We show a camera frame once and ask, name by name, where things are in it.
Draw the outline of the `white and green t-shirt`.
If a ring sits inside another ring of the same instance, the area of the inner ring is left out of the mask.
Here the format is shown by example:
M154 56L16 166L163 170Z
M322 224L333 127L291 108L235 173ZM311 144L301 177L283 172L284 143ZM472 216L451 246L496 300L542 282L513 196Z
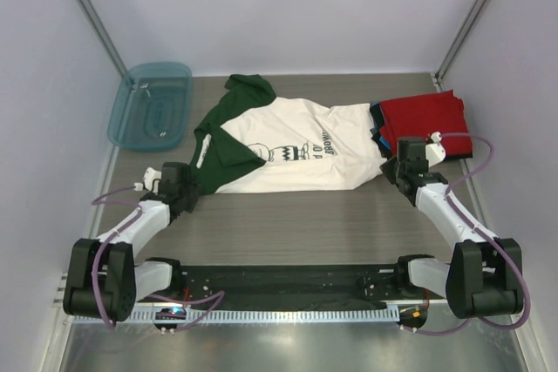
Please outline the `white and green t-shirt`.
M194 129L190 168L204 195L353 190L380 175L367 104L282 98L259 75L231 75Z

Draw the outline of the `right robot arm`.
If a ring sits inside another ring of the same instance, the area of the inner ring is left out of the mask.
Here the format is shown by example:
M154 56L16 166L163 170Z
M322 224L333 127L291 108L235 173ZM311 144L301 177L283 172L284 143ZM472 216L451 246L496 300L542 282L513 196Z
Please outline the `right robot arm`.
M522 275L521 247L484 227L456 197L453 184L432 171L446 155L443 138L439 132L430 139L403 137L396 154L381 167L453 249L449 263L427 256L401 259L403 271L392 278L394 290L407 299L423 289L432 291L446 299L459 319L487 321L518 314L526 320L531 299Z

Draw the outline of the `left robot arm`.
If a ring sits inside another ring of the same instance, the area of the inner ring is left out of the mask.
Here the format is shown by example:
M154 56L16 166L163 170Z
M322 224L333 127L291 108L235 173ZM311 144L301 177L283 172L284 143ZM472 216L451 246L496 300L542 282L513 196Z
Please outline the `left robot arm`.
M185 293L178 260L154 257L138 264L135 258L157 233L194 210L199 187L190 166L167 162L159 171L148 168L132 189L145 194L124 220L74 244L63 297L66 314L100 319L111 327L153 294L177 301Z

